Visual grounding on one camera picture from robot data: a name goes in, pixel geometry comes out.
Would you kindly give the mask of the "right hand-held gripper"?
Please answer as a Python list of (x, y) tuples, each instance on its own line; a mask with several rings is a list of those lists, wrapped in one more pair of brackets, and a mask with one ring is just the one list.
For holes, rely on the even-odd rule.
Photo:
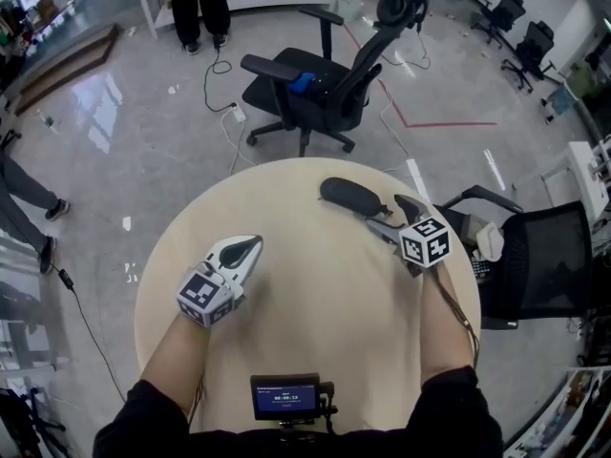
[(405, 215), (404, 223), (393, 226), (380, 219), (366, 218), (365, 225), (385, 243), (396, 245), (394, 256), (417, 278), (450, 255), (450, 231), (422, 201), (399, 194), (394, 201)]

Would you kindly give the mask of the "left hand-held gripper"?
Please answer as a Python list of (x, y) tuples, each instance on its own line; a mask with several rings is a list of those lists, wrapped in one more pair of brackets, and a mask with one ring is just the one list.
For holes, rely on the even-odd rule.
[(212, 326), (245, 301), (243, 285), (263, 252), (259, 235), (217, 241), (179, 286), (179, 311), (200, 326)]

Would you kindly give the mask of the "dark zippered hard case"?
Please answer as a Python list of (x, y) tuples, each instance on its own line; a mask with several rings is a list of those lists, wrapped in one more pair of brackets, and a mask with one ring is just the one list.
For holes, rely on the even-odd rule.
[(363, 218), (385, 219), (393, 212), (377, 194), (365, 186), (342, 177), (328, 177), (319, 188), (320, 198)]

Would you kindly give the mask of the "person's right forearm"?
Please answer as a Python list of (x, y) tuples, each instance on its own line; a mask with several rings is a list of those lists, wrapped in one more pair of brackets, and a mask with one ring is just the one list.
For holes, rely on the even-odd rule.
[(446, 371), (474, 365), (471, 338), (443, 297), (442, 286), (456, 301), (449, 272), (443, 263), (437, 277), (423, 275), (420, 302), (421, 385)]

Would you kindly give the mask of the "person's left forearm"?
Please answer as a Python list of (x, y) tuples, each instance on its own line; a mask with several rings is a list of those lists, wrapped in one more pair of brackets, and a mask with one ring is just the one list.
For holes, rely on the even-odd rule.
[(211, 331), (179, 313), (169, 325), (140, 379), (188, 413), (204, 374)]

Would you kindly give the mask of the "white cloth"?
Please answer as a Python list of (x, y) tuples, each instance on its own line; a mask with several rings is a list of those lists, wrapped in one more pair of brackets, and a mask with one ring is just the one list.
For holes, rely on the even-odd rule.
[(498, 262), (502, 257), (504, 238), (495, 223), (489, 222), (475, 234), (479, 256), (486, 261)]

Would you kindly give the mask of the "round beige table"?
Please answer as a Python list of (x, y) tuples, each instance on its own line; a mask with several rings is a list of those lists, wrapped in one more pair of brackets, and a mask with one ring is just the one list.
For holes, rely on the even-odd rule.
[[(264, 374), (318, 373), (333, 382), (337, 432), (399, 428), (409, 420), (421, 389), (423, 277), (413, 278), (351, 212), (320, 198), (328, 177), (361, 184), (385, 203), (411, 195), (402, 181), (362, 164), (280, 160), (210, 187), (158, 239), (137, 292), (140, 365), (179, 313), (176, 295), (187, 270), (221, 239), (263, 238), (245, 302), (212, 328), (197, 429), (254, 428), (249, 382)], [(481, 312), (468, 257), (454, 248), (443, 264), (473, 348)]]

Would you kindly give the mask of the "black mesh cantilever chair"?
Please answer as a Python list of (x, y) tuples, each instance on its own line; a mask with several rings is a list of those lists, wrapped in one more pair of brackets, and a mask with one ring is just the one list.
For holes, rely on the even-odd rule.
[[(511, 213), (501, 226), (504, 245), (498, 261), (475, 259), (476, 243), (468, 240), (475, 216), (453, 209), (471, 198), (486, 200)], [(437, 210), (471, 258), (483, 329), (513, 330), (523, 320), (586, 314), (593, 255), (590, 225), (581, 202), (526, 212), (515, 202), (475, 185)]]

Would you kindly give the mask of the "black chest-mounted monitor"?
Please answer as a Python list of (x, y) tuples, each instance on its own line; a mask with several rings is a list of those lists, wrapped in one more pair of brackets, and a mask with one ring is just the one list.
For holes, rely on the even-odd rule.
[(253, 375), (250, 390), (257, 421), (309, 423), (338, 412), (334, 383), (318, 373)]

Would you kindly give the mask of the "black swivel chair with headrest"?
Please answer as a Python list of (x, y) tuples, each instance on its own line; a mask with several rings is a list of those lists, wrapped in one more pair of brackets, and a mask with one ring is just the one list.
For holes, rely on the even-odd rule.
[[(254, 146), (261, 135), (299, 130), (300, 157), (306, 155), (313, 132), (335, 139), (343, 144), (344, 152), (351, 153), (355, 143), (344, 133), (361, 123), (369, 103), (369, 85), (382, 71), (382, 53), (403, 30), (421, 27), (428, 5), (428, 0), (379, 0), (379, 29), (360, 48), (349, 68), (331, 59), (331, 28), (343, 26), (344, 19), (320, 8), (299, 8), (300, 13), (319, 21), (323, 53), (286, 48), (272, 59), (254, 54), (242, 58), (241, 67), (256, 75), (242, 94), (243, 102), (279, 118), (252, 130), (245, 142)], [(315, 73), (316, 79), (305, 94), (292, 94), (289, 84), (304, 72)]]

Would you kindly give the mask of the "blue object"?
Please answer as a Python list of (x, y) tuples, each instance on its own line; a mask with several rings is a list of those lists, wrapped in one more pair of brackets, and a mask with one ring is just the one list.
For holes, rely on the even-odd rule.
[(305, 94), (310, 87), (310, 84), (316, 79), (315, 73), (304, 72), (300, 76), (289, 84), (288, 89), (292, 94), (302, 95)]

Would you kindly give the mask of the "white desk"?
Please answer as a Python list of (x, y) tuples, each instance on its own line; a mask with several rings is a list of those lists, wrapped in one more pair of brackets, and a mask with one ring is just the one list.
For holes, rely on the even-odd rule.
[(542, 174), (546, 182), (560, 173), (572, 173), (579, 187), (580, 199), (586, 216), (591, 223), (596, 222), (609, 202), (607, 188), (595, 154), (586, 141), (571, 141), (565, 150), (555, 158), (552, 167)]

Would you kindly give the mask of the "person's black shirt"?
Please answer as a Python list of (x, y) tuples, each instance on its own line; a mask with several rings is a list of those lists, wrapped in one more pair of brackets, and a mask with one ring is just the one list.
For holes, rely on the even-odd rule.
[(424, 383), (405, 427), (284, 440), (278, 429), (191, 433), (186, 416), (146, 381), (95, 436), (94, 458), (502, 458), (502, 432), (474, 370)]

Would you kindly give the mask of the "black office chair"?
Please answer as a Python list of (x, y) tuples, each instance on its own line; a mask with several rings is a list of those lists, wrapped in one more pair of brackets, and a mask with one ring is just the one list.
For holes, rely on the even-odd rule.
[(534, 90), (527, 75), (531, 74), (536, 80), (541, 81), (546, 78), (546, 73), (556, 70), (557, 67), (552, 60), (542, 68), (541, 64), (547, 53), (554, 48), (554, 31), (543, 21), (529, 23), (526, 34), (515, 48), (515, 58), (517, 63), (504, 59), (500, 69), (514, 73), (519, 78), (518, 88), (527, 88), (528, 94)]
[(510, 31), (517, 19), (521, 18), (526, 10), (523, 0), (500, 0), (495, 7), (486, 0), (484, 8), (471, 24), (471, 30), (480, 30), (488, 35), (487, 44), (493, 40), (498, 48), (503, 48), (502, 34)]

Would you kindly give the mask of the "white plastic bin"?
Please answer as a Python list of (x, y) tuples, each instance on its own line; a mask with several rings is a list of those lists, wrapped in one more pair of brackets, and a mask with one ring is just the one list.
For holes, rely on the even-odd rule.
[(362, 0), (337, 0), (336, 13), (345, 22), (353, 22), (361, 15), (364, 2)]

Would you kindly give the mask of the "white storage rack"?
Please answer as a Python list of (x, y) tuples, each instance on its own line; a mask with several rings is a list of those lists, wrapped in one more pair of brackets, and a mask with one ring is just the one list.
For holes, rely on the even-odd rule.
[(611, 458), (611, 365), (569, 369), (503, 458)]

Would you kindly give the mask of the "wooden platform step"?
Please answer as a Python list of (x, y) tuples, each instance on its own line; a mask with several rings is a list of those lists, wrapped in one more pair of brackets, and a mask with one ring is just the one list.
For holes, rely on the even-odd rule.
[(119, 33), (120, 26), (116, 23), (93, 27), (33, 68), (18, 86), (15, 115), (20, 116), (52, 92), (105, 64)]

